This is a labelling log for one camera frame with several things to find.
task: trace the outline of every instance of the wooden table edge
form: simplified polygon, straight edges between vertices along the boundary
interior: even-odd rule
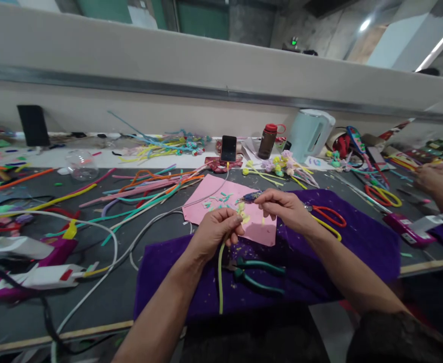
[[[409,265],[409,266],[403,266],[401,267],[401,275],[415,273],[415,272],[421,272],[425,270],[431,270],[434,268],[440,268],[443,267],[443,260],[437,260],[437,261],[428,261],[428,262],[422,262],[419,264]],[[75,330],[67,333],[60,334],[60,337],[62,339],[73,339],[73,338],[83,338],[91,335],[96,334],[102,334],[102,333],[110,333],[115,332],[119,330],[128,329],[133,325],[134,321],[129,320],[121,323],[115,323],[115,324],[109,324],[109,325],[102,325],[94,328],[88,328],[88,329],[81,329],[81,330]],[[33,339],[26,339],[26,340],[20,340],[12,343],[6,343],[6,344],[0,344],[0,352],[7,351],[7,350],[18,350],[22,348],[28,348],[35,345],[41,345],[51,342],[51,338],[49,336],[44,336],[41,338],[33,338]]]

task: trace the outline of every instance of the green-handled pliers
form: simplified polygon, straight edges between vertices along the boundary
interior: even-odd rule
[[[265,270],[267,272],[271,272],[275,276],[285,276],[285,267],[277,267],[267,262],[258,261],[258,260],[245,261],[243,257],[238,257],[236,260],[230,260],[228,266],[224,267],[230,271],[233,271],[235,275],[235,280],[243,280],[244,282],[252,286],[255,286],[256,288],[261,290],[276,292],[281,295],[285,294],[285,290],[276,287],[262,285],[259,282],[253,280],[245,273],[245,269],[256,268],[256,269]]]

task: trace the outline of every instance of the person's left hand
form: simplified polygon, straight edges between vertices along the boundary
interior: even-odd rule
[[[186,252],[196,259],[209,261],[215,255],[226,233],[230,232],[230,237],[226,240],[227,247],[238,243],[238,236],[245,234],[241,226],[242,221],[243,218],[231,208],[216,209],[206,213]]]

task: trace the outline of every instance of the red bottle cap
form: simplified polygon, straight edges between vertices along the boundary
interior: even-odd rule
[[[278,130],[278,126],[275,124],[266,124],[265,125],[265,132],[269,134],[276,134]]]

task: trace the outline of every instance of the brown bottle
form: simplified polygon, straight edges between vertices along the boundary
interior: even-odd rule
[[[260,143],[260,149],[258,149],[258,157],[260,159],[268,159],[272,154],[273,144],[277,138],[277,125],[266,124],[262,134],[262,142]]]

